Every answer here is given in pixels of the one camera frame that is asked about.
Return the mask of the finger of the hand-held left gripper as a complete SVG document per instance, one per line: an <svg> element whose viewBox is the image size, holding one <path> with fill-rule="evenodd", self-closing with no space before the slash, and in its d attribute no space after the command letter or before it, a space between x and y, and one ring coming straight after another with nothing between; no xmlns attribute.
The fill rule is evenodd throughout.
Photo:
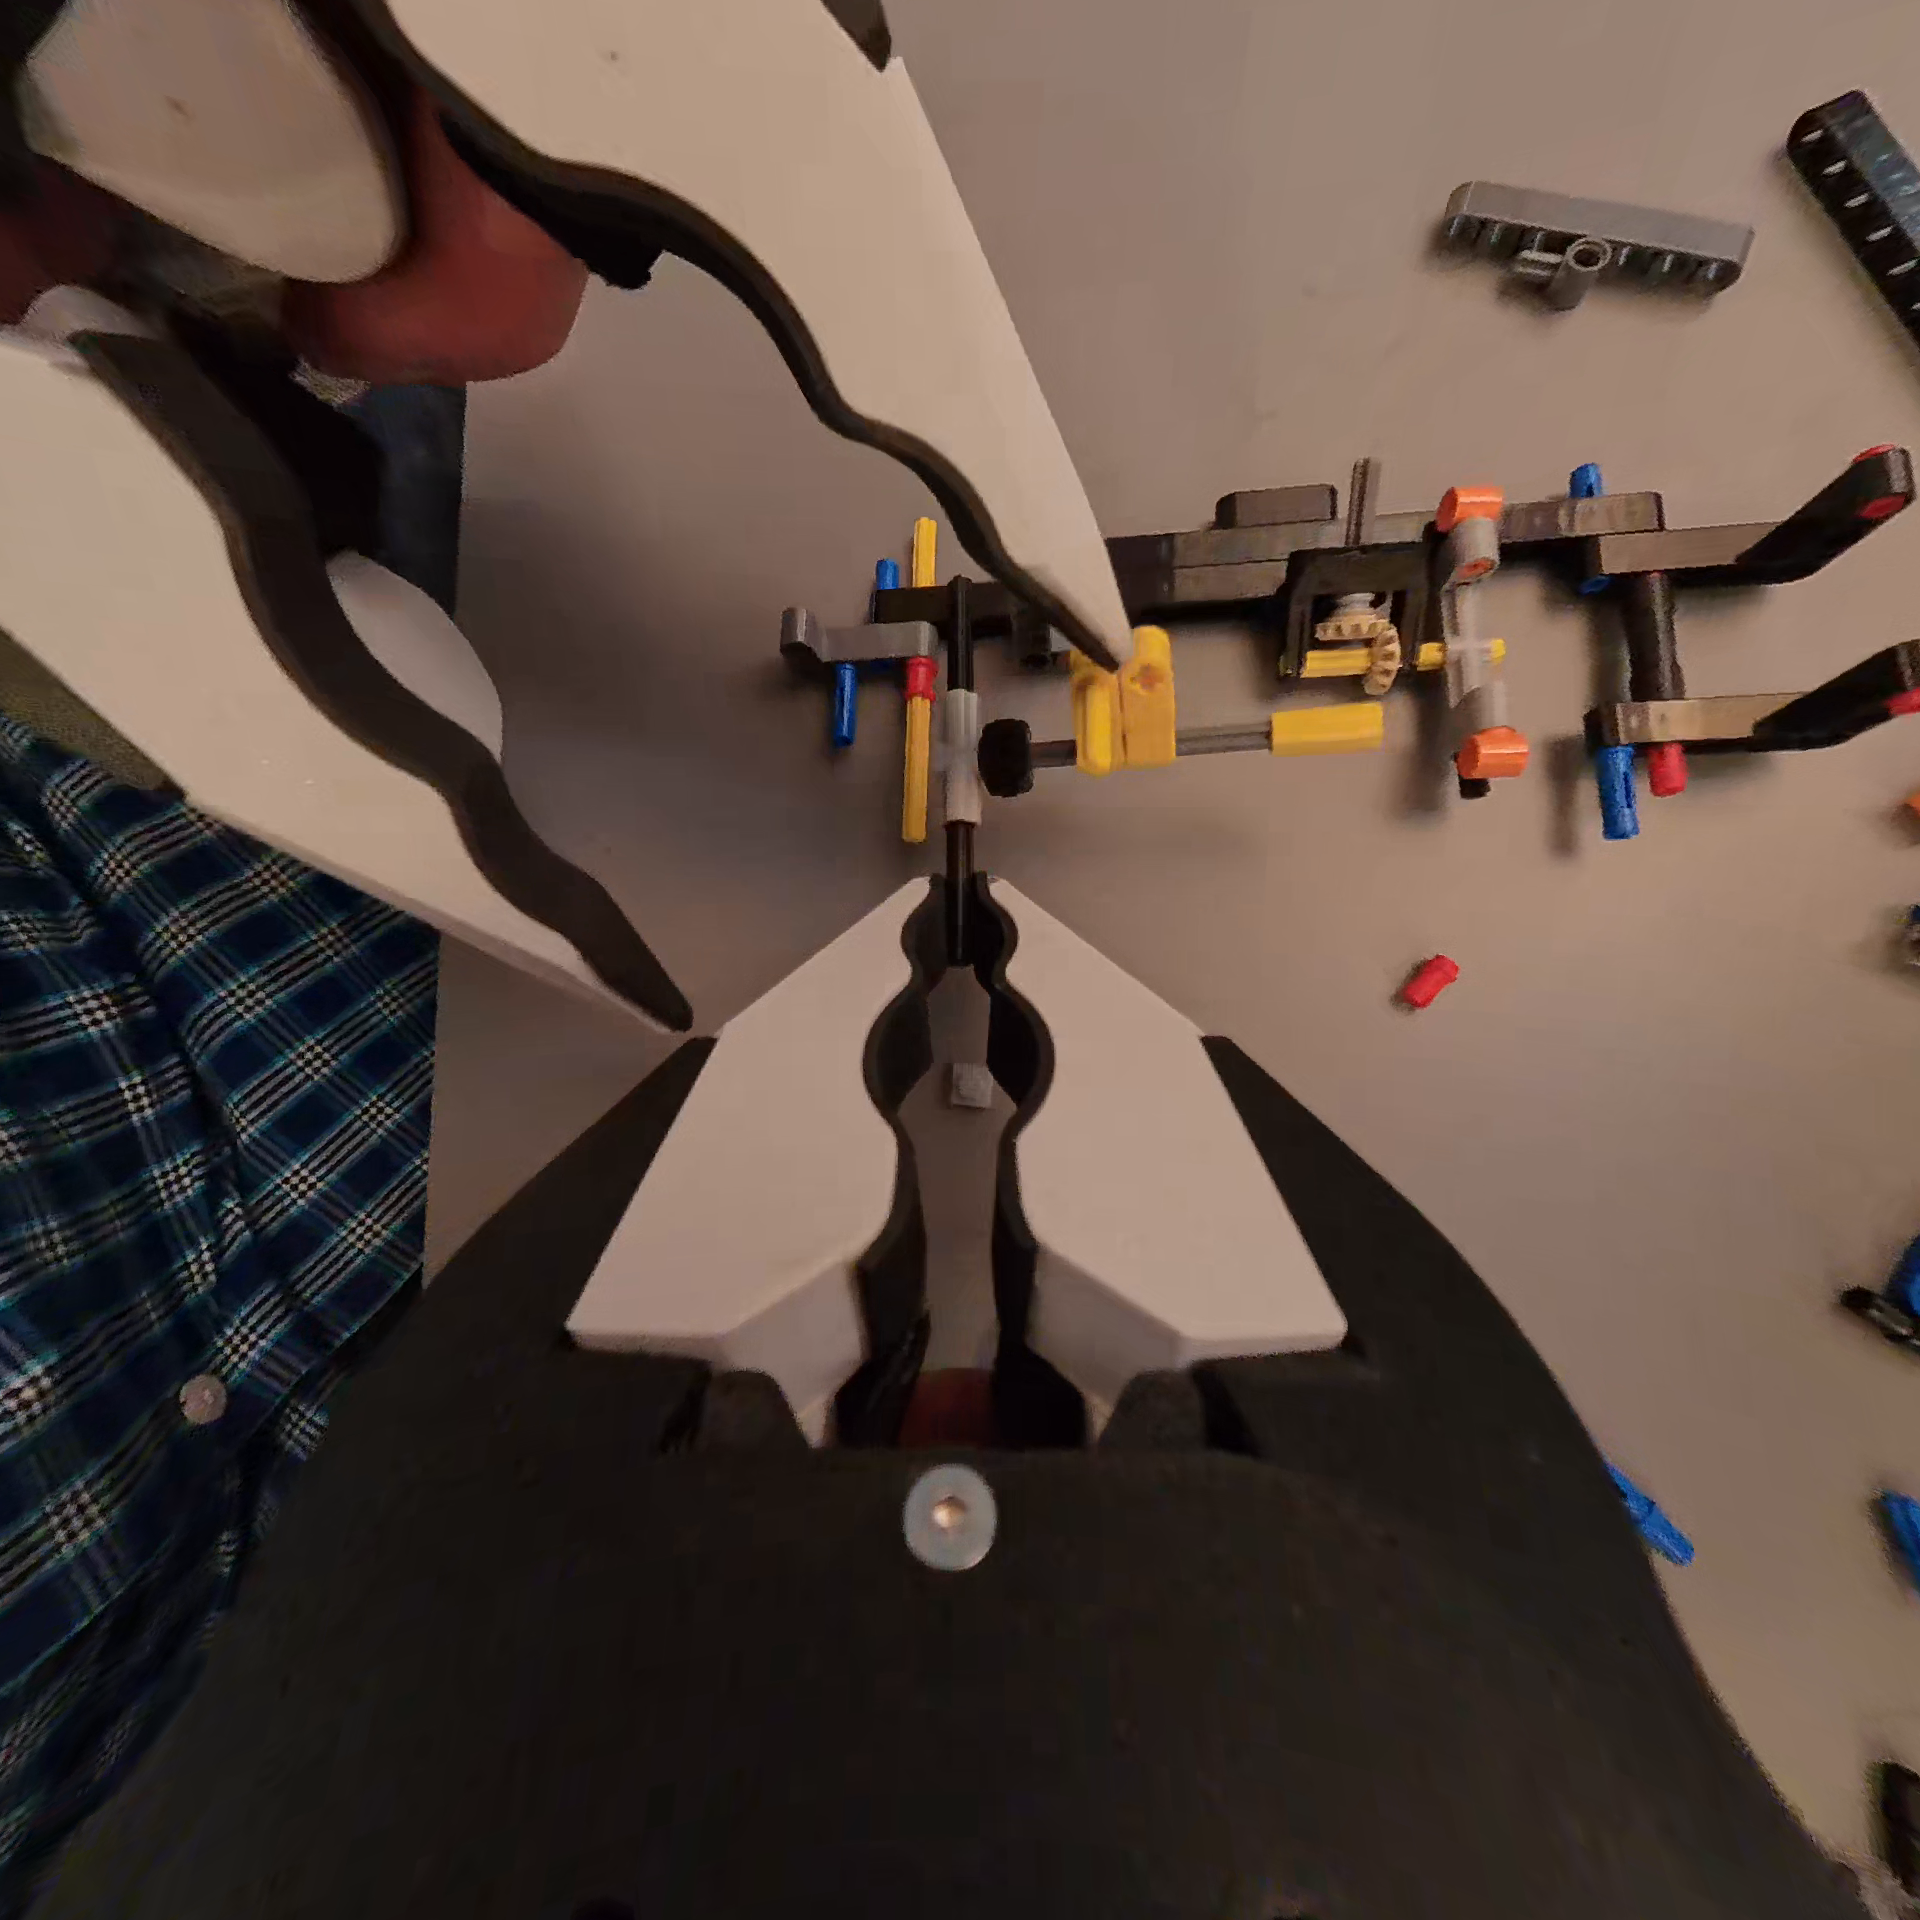
<svg viewBox="0 0 1920 1920"><path fill-rule="evenodd" d="M1128 613L1086 486L894 55L822 3L24 3L37 188L265 271L377 275L426 90L456 154L589 280L663 256L754 312L809 412L939 499L967 554L1104 669Z"/></svg>
<svg viewBox="0 0 1920 1920"><path fill-rule="evenodd" d="M114 303L48 291L4 329L4 631L212 819L688 1033L621 903L514 802L467 636L357 539Z"/></svg>

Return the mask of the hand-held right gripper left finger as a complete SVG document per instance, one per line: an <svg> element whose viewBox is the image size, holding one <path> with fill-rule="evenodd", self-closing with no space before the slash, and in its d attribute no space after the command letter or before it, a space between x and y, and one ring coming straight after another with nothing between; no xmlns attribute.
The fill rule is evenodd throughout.
<svg viewBox="0 0 1920 1920"><path fill-rule="evenodd" d="M712 1039L566 1332L769 1379L801 1431L927 1332L907 1094L932 1067L932 881L898 889Z"/></svg>

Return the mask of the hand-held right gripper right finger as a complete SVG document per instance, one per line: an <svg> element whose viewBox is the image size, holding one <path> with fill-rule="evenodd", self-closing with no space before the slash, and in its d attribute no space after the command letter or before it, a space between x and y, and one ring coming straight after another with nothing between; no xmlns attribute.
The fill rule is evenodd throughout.
<svg viewBox="0 0 1920 1920"><path fill-rule="evenodd" d="M1014 926L1008 992L1044 1041L1014 1133L1026 1346L1100 1419L1142 1374L1337 1350L1347 1316L1204 1033L1014 886L989 898Z"/></svg>

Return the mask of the black lego chassis assembly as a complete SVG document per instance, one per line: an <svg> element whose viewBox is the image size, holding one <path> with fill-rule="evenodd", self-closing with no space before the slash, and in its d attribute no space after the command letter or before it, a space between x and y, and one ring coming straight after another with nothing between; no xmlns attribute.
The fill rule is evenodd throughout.
<svg viewBox="0 0 1920 1920"><path fill-rule="evenodd" d="M1637 834L1637 783L1658 798L1682 795L1690 757L1783 757L1832 749L1918 714L1918 645L1900 640L1801 695L1690 698L1680 660L1676 604L1682 591L1766 591L1815 577L1870 535L1918 507L1911 456L1899 447L1861 453L1832 482L1779 521L1669 528L1659 493L1609 493L1597 465L1583 465L1564 496L1512 503L1494 486L1452 491L1429 516L1379 516L1380 469L1361 462L1348 493L1333 486L1227 493L1207 528L1186 535L1116 538L1110 559L1128 613L1145 625L1186 617L1258 620L1281 676L1276 591L1297 554L1429 539L1435 559L1444 660L1393 676L1333 676L1348 657L1318 657L1304 681L1357 687L1352 701L1385 701L1400 683L1435 676L1444 691L1444 743L1462 800L1483 800L1517 783L1531 759L1525 730L1505 714L1503 645L1475 628L1487 580L1505 562L1545 566L1609 608L1619 636L1617 701L1586 717L1586 740L1600 791L1602 834ZM827 746L856 740L856 687L894 676L907 707L904 838L927 838L932 783L932 714L948 683L955 584L967 584L973 646L1005 640L1030 671L1069 667L1068 640L1008 591L958 577L932 580L939 530L912 530L911 584L883 562L869 613L853 628L827 628L806 608L781 613L779 651L789 669L827 687Z"/></svg>

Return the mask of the yellow connector axle lego assembly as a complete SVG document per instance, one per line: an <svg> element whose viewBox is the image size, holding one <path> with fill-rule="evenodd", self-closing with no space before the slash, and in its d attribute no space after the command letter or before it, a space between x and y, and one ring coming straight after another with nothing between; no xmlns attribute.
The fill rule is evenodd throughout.
<svg viewBox="0 0 1920 1920"><path fill-rule="evenodd" d="M1203 757L1359 757L1385 746L1385 714L1372 701L1342 707L1276 708L1258 726L1181 727L1170 636L1162 628L1132 631L1132 657L1100 669L1069 652L1069 734L1037 740L1021 718L982 721L973 683L973 633L967 584L952 587L946 718L932 734L932 775L946 817L946 961L973 963L976 915L985 881L976 867L976 833L985 800L1022 798L1042 769L1086 778L1156 772Z"/></svg>

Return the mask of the yellow axle gear lego assembly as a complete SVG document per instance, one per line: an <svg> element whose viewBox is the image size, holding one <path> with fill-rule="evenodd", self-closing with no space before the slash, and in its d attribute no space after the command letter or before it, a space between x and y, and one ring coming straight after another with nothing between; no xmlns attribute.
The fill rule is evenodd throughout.
<svg viewBox="0 0 1920 1920"><path fill-rule="evenodd" d="M1281 681L1304 681L1318 657L1348 657L1333 676L1368 677L1395 657L1393 676L1444 660L1435 559L1429 539L1310 548L1284 566L1274 596Z"/></svg>

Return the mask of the scattered blue lego pins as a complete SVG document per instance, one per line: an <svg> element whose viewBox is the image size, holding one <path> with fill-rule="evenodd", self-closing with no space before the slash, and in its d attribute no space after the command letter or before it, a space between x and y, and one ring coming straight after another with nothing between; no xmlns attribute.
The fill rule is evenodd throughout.
<svg viewBox="0 0 1920 1920"><path fill-rule="evenodd" d="M1694 1567L1694 1545L1672 1517L1637 1480L1621 1474L1619 1465L1606 1462L1606 1474L1645 1548L1669 1567ZM1870 1501L1870 1518L1899 1578L1918 1592L1918 1501L1881 1492Z"/></svg>

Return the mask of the grey lego beam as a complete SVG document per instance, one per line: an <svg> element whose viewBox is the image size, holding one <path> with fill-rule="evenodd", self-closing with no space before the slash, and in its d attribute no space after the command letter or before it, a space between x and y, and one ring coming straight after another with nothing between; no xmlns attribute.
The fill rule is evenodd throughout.
<svg viewBox="0 0 1920 1920"><path fill-rule="evenodd" d="M1714 298L1743 280L1755 250L1755 229L1743 222L1492 178L1462 181L1438 220L1440 250L1497 263L1510 282L1517 250L1561 250L1577 236L1597 236L1617 250L1609 275L1593 290L1664 296Z"/></svg>

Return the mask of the long black lego beam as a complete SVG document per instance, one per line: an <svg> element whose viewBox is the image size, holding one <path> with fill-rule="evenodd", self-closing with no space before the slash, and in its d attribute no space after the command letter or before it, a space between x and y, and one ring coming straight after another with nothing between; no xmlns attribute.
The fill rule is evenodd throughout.
<svg viewBox="0 0 1920 1920"><path fill-rule="evenodd" d="M1863 286L1909 347L1918 347L1918 159L1867 90L1805 109L1785 142L1805 181Z"/></svg>

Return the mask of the person's left hand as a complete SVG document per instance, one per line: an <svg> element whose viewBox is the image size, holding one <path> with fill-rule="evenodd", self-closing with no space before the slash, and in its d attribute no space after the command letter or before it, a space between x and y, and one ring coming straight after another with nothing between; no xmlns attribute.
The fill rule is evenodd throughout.
<svg viewBox="0 0 1920 1920"><path fill-rule="evenodd" d="M426 90L403 139L407 244L370 280L290 282L290 347L330 376L470 385L549 364L589 273L456 154Z"/></svg>

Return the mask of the blue plaid shirt person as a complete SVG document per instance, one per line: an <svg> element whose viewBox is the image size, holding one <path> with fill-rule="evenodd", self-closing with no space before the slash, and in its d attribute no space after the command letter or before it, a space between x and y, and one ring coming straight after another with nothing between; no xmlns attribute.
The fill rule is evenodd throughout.
<svg viewBox="0 0 1920 1920"><path fill-rule="evenodd" d="M4 718L4 1918L420 1293L438 935Z"/></svg>

